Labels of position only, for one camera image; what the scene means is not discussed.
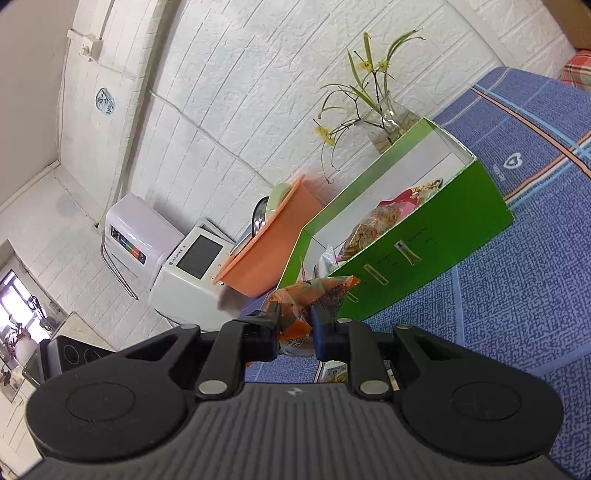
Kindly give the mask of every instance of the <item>orange container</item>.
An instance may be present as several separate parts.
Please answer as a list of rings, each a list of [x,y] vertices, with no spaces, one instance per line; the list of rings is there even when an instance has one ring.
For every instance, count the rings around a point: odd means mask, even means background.
[[[323,209],[303,180],[303,176],[298,177],[275,214],[238,254],[226,261],[214,283],[222,281],[249,297],[277,285],[301,230]]]

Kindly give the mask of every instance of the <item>open box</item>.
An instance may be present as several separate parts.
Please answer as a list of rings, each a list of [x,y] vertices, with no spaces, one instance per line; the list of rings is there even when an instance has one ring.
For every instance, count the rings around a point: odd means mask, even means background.
[[[512,223],[513,216],[476,157],[423,118],[303,228],[278,288],[310,278],[327,247],[338,252],[379,202],[437,179],[443,179],[443,185],[435,195],[331,273],[361,280],[345,298],[340,317],[364,320],[381,311]]]

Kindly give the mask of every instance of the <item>black display screen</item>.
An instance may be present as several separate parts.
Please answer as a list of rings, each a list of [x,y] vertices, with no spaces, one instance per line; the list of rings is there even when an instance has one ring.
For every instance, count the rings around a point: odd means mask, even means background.
[[[221,249],[220,244],[199,235],[178,261],[177,267],[201,280]]]

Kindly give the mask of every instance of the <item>black speaker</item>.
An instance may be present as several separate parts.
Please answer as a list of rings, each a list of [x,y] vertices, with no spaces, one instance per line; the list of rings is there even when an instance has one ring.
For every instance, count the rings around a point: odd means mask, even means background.
[[[58,335],[53,340],[42,340],[37,347],[37,353],[41,380],[47,381],[113,352],[65,335]]]

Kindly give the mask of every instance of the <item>red checkered cloth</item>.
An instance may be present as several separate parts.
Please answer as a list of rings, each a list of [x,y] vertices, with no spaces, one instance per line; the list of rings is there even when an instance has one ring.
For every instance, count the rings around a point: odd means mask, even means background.
[[[560,80],[591,93],[591,51],[580,50],[562,69]]]

